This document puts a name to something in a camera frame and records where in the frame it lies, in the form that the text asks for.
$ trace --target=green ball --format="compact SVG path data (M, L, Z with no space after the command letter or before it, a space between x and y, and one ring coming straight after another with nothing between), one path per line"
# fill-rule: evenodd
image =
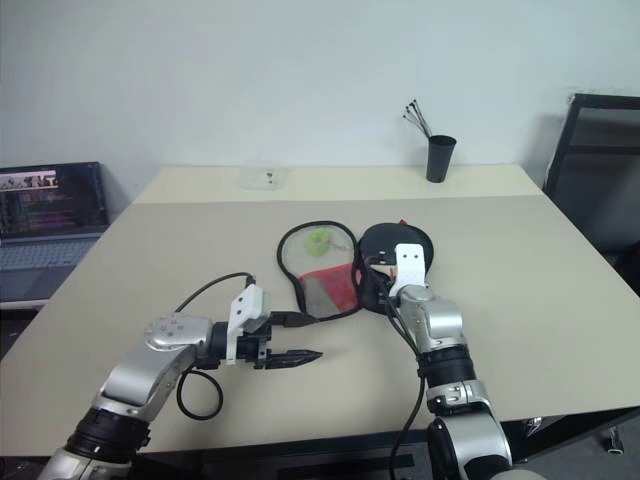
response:
M318 227L312 230L304 240L304 249L312 257L320 257L331 247L331 229Z

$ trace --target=beige table surface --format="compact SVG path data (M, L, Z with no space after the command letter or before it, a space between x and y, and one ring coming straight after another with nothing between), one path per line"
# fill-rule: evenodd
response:
M241 187L243 180L256 173L255 168L166 167L135 203L401 200L542 194L515 164L452 166L443 183L428 182L425 169L419 167L300 167L272 171L278 176L279 188L265 191Z
M274 308L295 308L274 258L290 227L333 219L359 236L400 218L432 237L429 281L459 304L477 374L502 419L640 404L640 301L543 195L141 203L106 232L2 361L1 453L47 455L62 445L144 327L211 278L251 271ZM188 311L226 321L239 288L229 282ZM400 429L415 401L416 366L383 317L274 330L275 351L311 348L324 357L280 371L221 368L222 413L195 422L171 398L146 450ZM194 408L214 398L197 379L187 394ZM429 421L423 411L416 427Z

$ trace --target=pen holder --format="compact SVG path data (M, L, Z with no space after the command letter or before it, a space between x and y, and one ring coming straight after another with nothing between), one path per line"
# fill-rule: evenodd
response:
M433 183L444 182L456 143L456 139L448 135L432 135L429 137L427 180Z

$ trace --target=laptop screen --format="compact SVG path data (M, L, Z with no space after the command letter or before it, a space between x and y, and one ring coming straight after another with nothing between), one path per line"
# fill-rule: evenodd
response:
M98 232L108 224L99 163L0 169L3 238Z

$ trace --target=black cable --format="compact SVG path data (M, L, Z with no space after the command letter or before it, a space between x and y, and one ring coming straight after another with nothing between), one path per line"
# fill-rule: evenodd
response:
M200 295L202 292L207 290L209 287L213 287L214 285L220 282L224 282L225 280L229 280L230 278L236 278L236 277L246 277L247 285L256 283L255 277L247 272L236 272L236 273L230 273L229 275L223 275L222 277L218 277L215 280L211 280L209 283L206 283L205 285L200 287L198 290L193 292L189 296L189 298L187 298L184 302L180 304L178 308L176 308L176 312L181 312L184 309L184 307L189 305L193 301L193 299L195 299L198 295Z
M189 303L191 303L193 301L194 298L196 298L198 295L200 295L202 292L204 292L205 290L207 290L208 288L220 283L220 282L224 282L225 280L229 280L231 278L236 278L236 277L245 277L246 278L246 285L249 286L253 283L256 283L256 279L255 277L247 272L236 272L236 273L230 273L229 275L223 275L222 277L218 277L214 280L211 280L209 283L206 283L205 285L203 285L202 287L200 287L198 290L196 290L195 292L193 292L191 295L189 295L189 297L180 304L180 306L178 308L176 308L176 312L181 312L187 305L189 305ZM215 378L213 378L211 375L206 374L200 370L194 370L196 364L195 362L192 363L189 368L187 368L184 372L182 372L182 374L180 375L180 380L178 381L178 386L176 388L176 402L178 403L178 408L180 409L180 411L182 413L184 413L187 417L193 419L193 420L210 420L213 417L215 417L218 413L220 413L220 410L222 410L222 402L224 401L224 395L222 393L222 387L220 386L220 384L216 381ZM184 382L187 379L187 377L190 375L198 375L206 380L208 380L217 390L218 392L218 406L209 414L207 415L197 415L193 412L191 412L186 405L184 404L184 401L182 399L182 387L184 386Z
M189 368L187 368L184 372L182 372L182 375L180 376L180 380L178 381L178 386L176 388L176 401L178 403L178 408L182 413L184 413L187 417L193 420L211 420L218 413L220 413L220 410L222 410L222 403L224 401L224 395L222 394L222 387L216 381L216 379L213 378L211 375L208 375L200 370L194 370L194 367L195 367L195 362L192 363L189 366ZM196 413L191 412L184 404L184 401L182 400L182 387L184 386L184 381L187 379L187 377L190 374L198 375L208 380L218 391L218 406L211 413L208 413L206 415L198 415Z
M422 406L422 400L424 399L424 387L425 387L424 377L420 377L420 391L418 392L418 400L416 400L416 404L413 406L413 410L411 410L411 414L409 415L409 418L407 418L406 423L402 427L402 431L400 432L400 435L398 435L398 438L396 438L396 441L393 444L393 447L391 448L391 453L389 454L389 478L391 480L396 480L394 460L395 460L396 454L398 453L398 449L400 448L400 444L402 443L402 440L407 435L407 432L409 431L411 424L416 419L416 416L420 411L420 407Z
M420 355L420 350L418 349L418 346L416 345L415 340L411 336L411 333L409 332L409 328L407 327L407 324L402 318L402 315L400 314L395 304L391 300L391 297L389 297L389 291L387 290L387 287L384 285L383 281L380 278L378 278L378 275L377 275L378 272L376 272L373 268L371 268L371 265L369 264L371 260L373 260L373 258L366 258L364 260L364 266L368 274L371 276L373 281L378 286L378 289L382 293L382 296L384 297L385 309L387 310L387 318L389 319L389 323L391 323L391 326L394 328L394 330L398 332L398 335L402 337L402 339L407 343L411 351L417 357ZM398 320L398 322L400 323L400 326L398 326L395 323L394 318Z
M418 349L418 346L416 345L415 340L411 336L409 332L409 328L407 327L407 324L402 318L400 311L396 308L395 304L391 300L391 297L389 296L389 291L387 290L382 280L378 278L378 276L375 273L375 270L371 268L369 264L370 260L372 259L365 259L364 265L369 275L371 275L371 277L374 279L374 281L378 285L378 288L382 293L382 296L384 297L384 300L386 302L385 310L387 312L387 318L389 319L389 323L391 323L391 326L394 328L394 330L398 333L398 335L400 335L400 337L402 337L402 339L406 342L409 348L411 348L411 351L415 354L417 359L420 356L420 350ZM416 419L416 416L418 415L418 412L420 411L420 407L422 406L422 400L424 399L424 390L425 390L425 379L424 377L420 377L418 399L416 400L416 403L413 406L413 410L411 410L411 413L409 414L409 418L407 418L407 421L402 427L400 434L396 438L396 441L394 442L393 447L391 447L391 453L389 454L389 478L391 480L396 480L395 467L394 467L395 458L398 453L398 449L400 448L400 444L402 443L402 440L407 435L409 428L413 424L414 420Z

